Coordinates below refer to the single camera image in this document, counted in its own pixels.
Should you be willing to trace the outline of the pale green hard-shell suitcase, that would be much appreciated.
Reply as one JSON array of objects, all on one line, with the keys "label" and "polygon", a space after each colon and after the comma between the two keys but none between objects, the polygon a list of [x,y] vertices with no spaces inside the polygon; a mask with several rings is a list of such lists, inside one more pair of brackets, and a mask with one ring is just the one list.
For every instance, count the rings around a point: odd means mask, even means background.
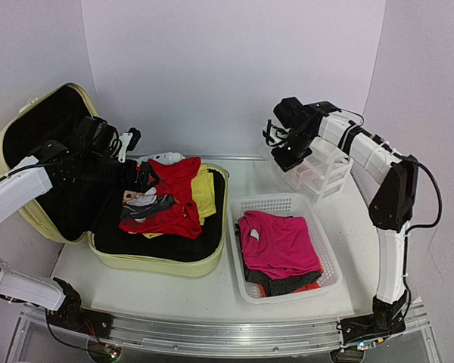
[{"label": "pale green hard-shell suitcase", "polygon": [[140,137],[118,132],[68,83],[0,131],[0,176],[32,172],[51,183],[19,209],[50,240],[87,242],[113,268],[211,273],[224,247],[228,173],[174,153],[129,158]]}]

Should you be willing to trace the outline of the white small bottle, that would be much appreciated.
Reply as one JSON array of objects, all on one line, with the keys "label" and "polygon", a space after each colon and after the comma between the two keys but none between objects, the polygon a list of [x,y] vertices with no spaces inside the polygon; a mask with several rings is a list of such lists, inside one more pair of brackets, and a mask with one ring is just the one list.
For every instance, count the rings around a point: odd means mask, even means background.
[{"label": "white small bottle", "polygon": [[165,152],[160,154],[151,154],[136,158],[137,163],[156,161],[163,165],[172,165],[185,159],[185,156],[177,152]]}]

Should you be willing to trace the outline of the magenta garment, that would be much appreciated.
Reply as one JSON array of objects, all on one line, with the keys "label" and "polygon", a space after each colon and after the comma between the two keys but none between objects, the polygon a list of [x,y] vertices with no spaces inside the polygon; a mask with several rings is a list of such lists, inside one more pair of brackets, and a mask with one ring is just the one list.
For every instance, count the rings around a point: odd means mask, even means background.
[{"label": "magenta garment", "polygon": [[322,271],[305,218],[247,211],[238,227],[242,256],[251,271],[272,280]]}]

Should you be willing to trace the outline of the yellow garment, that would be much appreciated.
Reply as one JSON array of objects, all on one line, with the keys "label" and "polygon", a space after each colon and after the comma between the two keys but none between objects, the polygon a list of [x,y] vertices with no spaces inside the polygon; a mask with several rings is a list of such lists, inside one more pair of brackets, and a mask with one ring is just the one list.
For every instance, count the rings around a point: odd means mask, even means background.
[{"label": "yellow garment", "polygon": [[207,171],[207,166],[202,161],[197,176],[191,181],[191,190],[197,204],[202,231],[206,218],[216,213],[213,174]]}]

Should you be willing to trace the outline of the white perforated plastic basket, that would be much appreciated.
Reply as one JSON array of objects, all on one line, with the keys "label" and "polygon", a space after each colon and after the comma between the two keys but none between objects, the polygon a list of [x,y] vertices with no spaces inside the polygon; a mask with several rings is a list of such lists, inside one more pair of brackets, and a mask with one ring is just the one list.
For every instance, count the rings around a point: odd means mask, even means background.
[{"label": "white perforated plastic basket", "polygon": [[343,276],[308,198],[297,193],[258,194],[229,204],[235,274],[251,304],[318,296]]}]

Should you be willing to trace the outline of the white plastic drawer organizer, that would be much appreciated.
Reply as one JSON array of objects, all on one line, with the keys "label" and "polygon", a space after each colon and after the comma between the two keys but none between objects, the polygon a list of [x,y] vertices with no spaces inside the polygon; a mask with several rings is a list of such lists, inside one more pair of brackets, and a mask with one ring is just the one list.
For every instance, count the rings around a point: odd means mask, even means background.
[{"label": "white plastic drawer organizer", "polygon": [[312,153],[293,169],[283,172],[276,163],[274,167],[292,189],[305,194],[313,206],[319,206],[343,192],[353,159],[321,138],[316,138],[310,148]]}]

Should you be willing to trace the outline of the orange garment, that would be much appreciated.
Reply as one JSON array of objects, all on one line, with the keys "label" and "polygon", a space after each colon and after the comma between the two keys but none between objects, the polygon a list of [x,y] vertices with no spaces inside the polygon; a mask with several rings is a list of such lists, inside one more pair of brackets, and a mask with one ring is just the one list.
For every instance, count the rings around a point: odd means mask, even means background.
[{"label": "orange garment", "polygon": [[[301,292],[305,292],[305,291],[308,291],[308,290],[315,290],[315,289],[318,289],[318,288],[320,288],[319,283],[314,282],[314,283],[307,284],[306,286],[295,290],[294,293],[301,293]],[[262,298],[268,296],[262,285],[258,285],[258,290],[259,290],[260,295],[261,295]]]}]

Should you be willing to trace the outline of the white printed garment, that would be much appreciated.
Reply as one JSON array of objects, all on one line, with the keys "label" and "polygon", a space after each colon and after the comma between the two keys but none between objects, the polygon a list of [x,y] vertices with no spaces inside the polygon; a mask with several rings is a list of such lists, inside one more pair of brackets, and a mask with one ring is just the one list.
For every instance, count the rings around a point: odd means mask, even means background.
[{"label": "white printed garment", "polygon": [[123,207],[120,220],[144,221],[148,217],[167,211],[176,204],[175,198],[170,194],[158,195],[156,188],[148,191],[125,191],[123,194]]}]

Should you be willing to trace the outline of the red garment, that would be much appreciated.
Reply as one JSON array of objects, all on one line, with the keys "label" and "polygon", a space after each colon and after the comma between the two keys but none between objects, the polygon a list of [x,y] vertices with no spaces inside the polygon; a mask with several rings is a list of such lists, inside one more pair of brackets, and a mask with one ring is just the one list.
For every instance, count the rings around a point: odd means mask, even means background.
[{"label": "red garment", "polygon": [[145,218],[143,222],[125,219],[120,229],[136,234],[175,234],[196,238],[201,233],[197,204],[192,197],[191,181],[201,167],[200,157],[183,159],[172,165],[150,160],[149,165],[160,178],[156,186],[157,196],[170,195],[175,203],[162,212]]}]

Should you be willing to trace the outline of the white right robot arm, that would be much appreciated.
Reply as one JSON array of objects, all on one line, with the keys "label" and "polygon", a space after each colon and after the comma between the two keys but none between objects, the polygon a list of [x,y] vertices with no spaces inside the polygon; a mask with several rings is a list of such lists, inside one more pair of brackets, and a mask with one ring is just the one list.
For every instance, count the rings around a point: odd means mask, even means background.
[{"label": "white right robot arm", "polygon": [[404,330],[412,303],[407,282],[409,235],[415,229],[436,227],[443,210],[437,189],[438,214],[434,222],[412,224],[418,173],[424,171],[433,184],[435,177],[413,155],[399,154],[381,136],[352,120],[353,112],[328,101],[302,104],[295,97],[284,98],[273,113],[281,126],[267,122],[263,137],[283,172],[300,165],[312,153],[313,140],[321,138],[362,166],[379,185],[368,206],[379,240],[378,287],[372,313],[345,318],[338,330],[351,340],[385,337]]}]

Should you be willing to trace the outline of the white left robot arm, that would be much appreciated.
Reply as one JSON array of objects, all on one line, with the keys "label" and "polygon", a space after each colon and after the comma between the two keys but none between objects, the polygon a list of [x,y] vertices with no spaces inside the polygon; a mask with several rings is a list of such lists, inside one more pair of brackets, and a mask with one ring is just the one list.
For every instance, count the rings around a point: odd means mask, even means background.
[{"label": "white left robot arm", "polygon": [[146,272],[111,268],[92,252],[86,239],[58,243],[41,235],[19,213],[0,225],[0,257],[21,272],[48,277],[55,272],[79,291],[84,305],[109,312],[139,311],[148,286]]}]

